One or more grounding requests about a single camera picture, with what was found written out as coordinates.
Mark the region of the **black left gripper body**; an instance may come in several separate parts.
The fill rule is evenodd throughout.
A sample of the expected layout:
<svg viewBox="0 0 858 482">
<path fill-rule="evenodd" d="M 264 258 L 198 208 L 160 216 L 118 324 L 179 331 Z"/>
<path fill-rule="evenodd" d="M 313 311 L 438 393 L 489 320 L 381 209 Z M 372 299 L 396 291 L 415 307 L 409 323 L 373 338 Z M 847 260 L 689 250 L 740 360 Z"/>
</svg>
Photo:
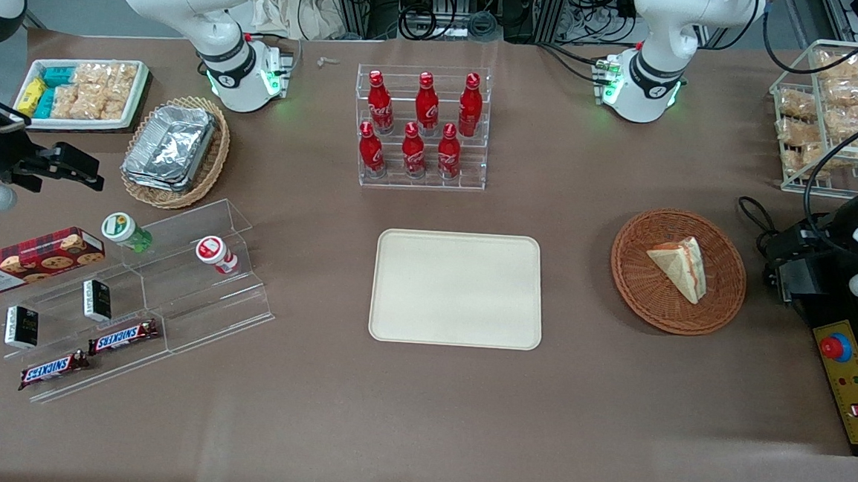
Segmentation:
<svg viewBox="0 0 858 482">
<path fill-rule="evenodd" d="M 814 223 L 828 244 L 814 243 L 814 254 L 809 259 L 812 271 L 858 273 L 858 242 L 854 231 L 858 229 L 858 196 L 829 213 L 815 213 Z"/>
</svg>

